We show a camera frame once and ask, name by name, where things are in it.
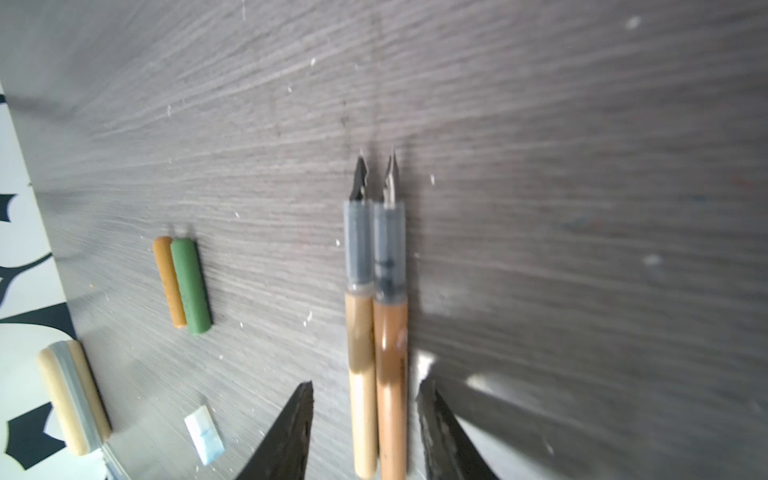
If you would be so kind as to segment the tan pen brown cap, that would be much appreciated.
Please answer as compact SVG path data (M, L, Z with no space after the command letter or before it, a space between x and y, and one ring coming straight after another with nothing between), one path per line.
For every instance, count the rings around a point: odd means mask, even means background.
M373 209L374 332L378 429L383 479L407 473L408 300L405 207L398 195L396 153L389 157L383 199Z

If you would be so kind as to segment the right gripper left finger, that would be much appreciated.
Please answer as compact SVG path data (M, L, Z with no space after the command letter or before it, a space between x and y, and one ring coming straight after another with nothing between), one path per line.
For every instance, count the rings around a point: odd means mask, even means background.
M313 384L300 383L236 479L304 479L313 413Z

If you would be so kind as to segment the beige fountain pen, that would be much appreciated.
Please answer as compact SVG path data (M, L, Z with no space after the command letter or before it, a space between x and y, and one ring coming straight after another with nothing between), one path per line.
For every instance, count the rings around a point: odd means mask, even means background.
M367 175L364 157L359 155L351 193L343 205L350 416L354 470L360 479L373 478L378 462L374 278Z

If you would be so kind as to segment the green pen cap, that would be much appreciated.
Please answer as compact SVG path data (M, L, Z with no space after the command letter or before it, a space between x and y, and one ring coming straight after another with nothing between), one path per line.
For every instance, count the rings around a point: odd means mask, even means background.
M176 238L171 254L188 331L200 336L211 328L212 318L197 245L190 238Z

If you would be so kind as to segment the clear blue marker cap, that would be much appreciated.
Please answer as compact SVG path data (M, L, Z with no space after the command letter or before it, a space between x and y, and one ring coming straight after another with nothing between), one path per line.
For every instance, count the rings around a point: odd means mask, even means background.
M224 453L222 438L206 405L186 416L184 423L204 466L210 465Z

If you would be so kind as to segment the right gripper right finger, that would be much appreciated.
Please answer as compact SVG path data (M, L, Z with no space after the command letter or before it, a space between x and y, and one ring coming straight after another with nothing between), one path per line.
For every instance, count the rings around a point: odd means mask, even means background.
M437 390L433 379L421 382L416 404L428 479L498 480Z

